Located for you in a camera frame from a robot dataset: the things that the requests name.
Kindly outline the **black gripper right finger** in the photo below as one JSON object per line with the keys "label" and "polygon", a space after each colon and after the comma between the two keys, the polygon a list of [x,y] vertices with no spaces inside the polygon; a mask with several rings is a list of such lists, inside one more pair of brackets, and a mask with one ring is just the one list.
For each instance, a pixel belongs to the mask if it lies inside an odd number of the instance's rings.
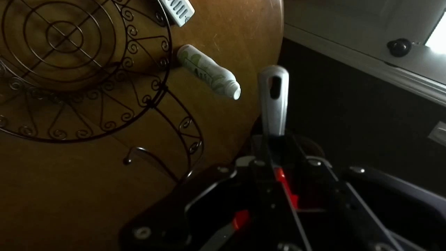
{"label": "black gripper right finger", "polygon": [[352,242],[366,251],[446,251],[446,199],[374,168],[337,175],[323,157],[307,156],[295,138],[281,138],[292,185],[302,202],[321,195]]}

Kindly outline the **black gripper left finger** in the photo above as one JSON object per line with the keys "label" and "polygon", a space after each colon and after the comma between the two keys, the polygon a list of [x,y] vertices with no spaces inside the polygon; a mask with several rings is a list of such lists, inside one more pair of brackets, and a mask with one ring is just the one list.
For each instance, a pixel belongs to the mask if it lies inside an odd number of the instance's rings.
{"label": "black gripper left finger", "polygon": [[190,177],[119,230],[119,251],[257,251],[249,163],[215,164]]}

